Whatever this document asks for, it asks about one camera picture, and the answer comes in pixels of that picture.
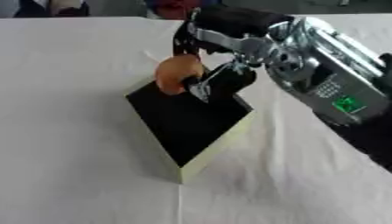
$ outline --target person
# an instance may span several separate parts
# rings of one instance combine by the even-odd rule
[[[14,18],[87,17],[89,6],[84,0],[19,0]]]

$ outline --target white tablecloth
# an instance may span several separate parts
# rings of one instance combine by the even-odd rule
[[[322,18],[392,52],[392,15]],[[190,183],[165,180],[157,146],[123,93],[171,54],[177,26],[137,17],[0,20],[0,223],[392,222],[392,174],[262,69],[241,92],[256,110],[245,137]]]

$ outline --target black rubber pad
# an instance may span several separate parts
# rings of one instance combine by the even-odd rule
[[[168,96],[155,82],[127,95],[127,99],[179,166],[187,164],[252,110],[238,96],[214,104],[188,93]]]

